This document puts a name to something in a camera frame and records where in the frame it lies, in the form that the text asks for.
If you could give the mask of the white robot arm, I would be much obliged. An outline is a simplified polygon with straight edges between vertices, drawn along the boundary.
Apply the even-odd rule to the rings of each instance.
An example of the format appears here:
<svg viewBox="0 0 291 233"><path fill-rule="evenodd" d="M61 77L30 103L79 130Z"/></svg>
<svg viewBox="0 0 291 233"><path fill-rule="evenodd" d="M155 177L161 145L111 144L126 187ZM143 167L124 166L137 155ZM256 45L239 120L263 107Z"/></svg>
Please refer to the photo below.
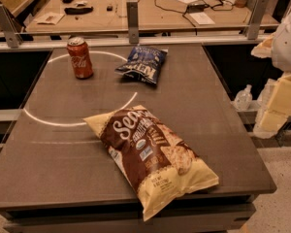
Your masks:
<svg viewBox="0 0 291 233"><path fill-rule="evenodd" d="M275 82L265 85L253 133L256 137L273 137L291 117L291 12L284 18L276 32L256 46L251 54L269 57L272 64L283 72Z"/></svg>

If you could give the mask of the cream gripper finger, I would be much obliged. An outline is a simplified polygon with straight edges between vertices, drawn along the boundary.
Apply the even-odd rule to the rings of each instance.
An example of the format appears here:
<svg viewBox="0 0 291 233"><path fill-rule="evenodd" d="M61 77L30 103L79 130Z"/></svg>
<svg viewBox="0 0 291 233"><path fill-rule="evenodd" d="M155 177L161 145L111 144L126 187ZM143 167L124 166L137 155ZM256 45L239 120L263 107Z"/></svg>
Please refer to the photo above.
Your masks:
<svg viewBox="0 0 291 233"><path fill-rule="evenodd" d="M253 134L261 139L269 139L278 133L289 117L291 117L291 73L284 73L276 80L268 102L258 109Z"/></svg>
<svg viewBox="0 0 291 233"><path fill-rule="evenodd" d="M251 51L251 54L258 58L267 58L272 55L272 44L275 34L272 33L263 42L259 43Z"/></svg>

